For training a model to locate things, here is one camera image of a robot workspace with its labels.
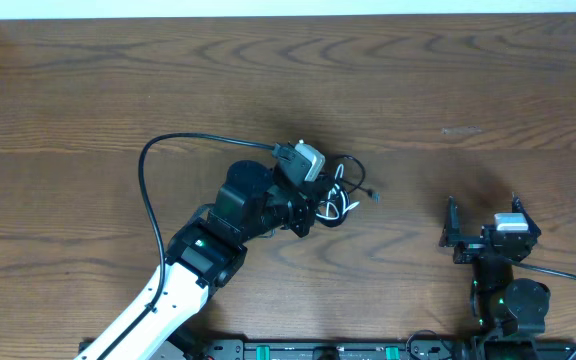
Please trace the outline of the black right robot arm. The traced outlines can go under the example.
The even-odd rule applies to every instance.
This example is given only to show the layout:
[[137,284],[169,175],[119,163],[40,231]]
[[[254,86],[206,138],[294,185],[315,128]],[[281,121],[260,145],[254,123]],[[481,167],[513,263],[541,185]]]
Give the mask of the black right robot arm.
[[472,266],[471,306],[485,332],[503,338],[545,332],[549,288],[513,273],[540,235],[518,196],[512,198],[509,212],[495,214],[494,222],[483,225],[478,235],[464,235],[456,200],[448,198],[439,245],[453,250],[455,264]]

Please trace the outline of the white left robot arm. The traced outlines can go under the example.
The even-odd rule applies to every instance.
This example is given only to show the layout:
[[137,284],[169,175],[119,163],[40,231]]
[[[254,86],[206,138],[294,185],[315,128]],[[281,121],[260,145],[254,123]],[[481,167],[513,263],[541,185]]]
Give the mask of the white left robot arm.
[[234,277],[244,263],[246,241],[277,228],[306,236],[337,180],[322,172],[296,182],[303,172],[299,165],[232,164],[207,215],[172,237],[163,267],[80,358],[150,358]]

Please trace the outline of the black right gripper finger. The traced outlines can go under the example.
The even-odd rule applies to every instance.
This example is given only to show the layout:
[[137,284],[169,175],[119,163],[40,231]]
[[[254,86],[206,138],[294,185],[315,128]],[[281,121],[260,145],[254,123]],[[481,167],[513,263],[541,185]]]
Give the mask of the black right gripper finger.
[[537,226],[534,220],[528,215],[520,197],[515,193],[512,194],[511,209],[513,213],[519,213],[524,216],[524,219],[526,220],[528,226],[528,231],[531,234],[533,235],[542,234],[541,229]]
[[439,240],[440,247],[455,247],[463,240],[458,207],[453,196],[448,198],[444,227]]

